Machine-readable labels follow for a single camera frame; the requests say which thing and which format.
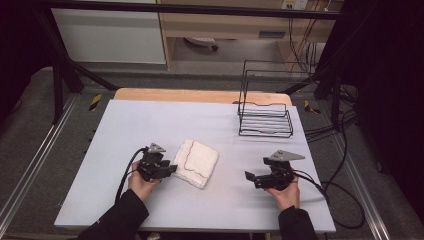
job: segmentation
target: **white cabinet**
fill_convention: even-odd
[[[125,2],[155,3],[155,0]],[[165,64],[157,13],[52,11],[66,49],[75,61]]]

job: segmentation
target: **black stand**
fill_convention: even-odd
[[[55,98],[55,116],[53,124],[55,124],[63,114],[62,80],[65,81],[71,92],[81,92],[84,89],[84,85],[82,84],[77,72],[109,90],[118,90],[119,87],[107,82],[69,58],[63,42],[59,39],[52,28],[52,23],[46,17],[46,11],[50,11],[50,9],[43,6],[35,6],[35,4],[32,6],[32,13],[36,17],[41,30],[44,32],[50,43],[52,49],[49,49],[48,52],[55,63],[53,64]]]
[[[311,79],[309,77],[307,79],[302,80],[300,83],[298,83],[298,84],[296,84],[292,87],[289,87],[289,88],[287,88],[283,91],[278,91],[277,93],[284,93],[284,94],[290,95],[290,94],[295,93],[295,92],[299,91],[300,89],[308,86],[310,82],[311,82]]]

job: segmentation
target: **black sleeve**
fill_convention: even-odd
[[[281,238],[284,240],[318,240],[307,211],[294,206],[278,216]]]
[[[149,216],[146,206],[129,189],[96,223],[84,230],[78,239],[131,239]]]

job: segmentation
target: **black wire rack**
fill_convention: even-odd
[[[254,66],[249,69],[249,63],[261,63],[266,67]],[[300,70],[288,71],[284,66],[296,65]],[[293,136],[293,125],[289,110],[285,104],[269,103],[260,105],[247,101],[250,82],[261,83],[296,83],[309,78],[309,73],[305,70],[302,62],[275,62],[246,60],[243,66],[243,77],[240,87],[237,114],[239,115],[239,135],[240,136],[263,136],[263,137],[283,137]]]
[[[239,103],[240,136],[289,138],[293,135],[290,113],[285,104]]]

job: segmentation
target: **gray carpet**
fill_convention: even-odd
[[[125,87],[185,88],[211,90],[238,90],[239,78],[213,77],[200,75],[158,75],[127,74],[106,76],[111,82],[119,82]],[[273,92],[284,89],[286,85],[271,86],[258,84],[255,90]],[[310,86],[292,96],[298,106],[305,129],[326,126],[322,114],[303,111],[304,99],[318,106],[312,95],[314,86]],[[53,226],[59,212],[58,205],[72,184],[72,181],[89,147],[89,139],[101,119],[108,99],[113,93],[103,94],[94,112],[88,111],[95,93],[83,93],[53,146],[41,171],[24,199],[8,233],[37,233],[76,235],[78,232],[59,229]],[[20,176],[28,166],[42,139],[46,136],[53,119],[52,80],[49,72],[39,72],[23,96],[21,109],[11,115],[1,126],[0,151],[1,169],[7,174],[1,175],[1,204],[16,186]],[[379,173],[373,153],[360,126],[351,126],[347,131],[349,153],[355,160],[362,177],[378,207],[379,213],[392,239],[424,239],[424,228],[411,207],[401,194],[390,175]],[[339,153],[332,138],[326,138],[310,144],[314,162],[322,181],[328,180],[340,162]],[[350,192],[352,186],[344,171],[335,179]],[[334,217],[345,224],[356,224],[359,211],[355,204],[342,192],[330,188]],[[365,224],[360,229],[349,230],[337,226],[337,232],[329,234],[330,239],[373,239],[370,228]]]

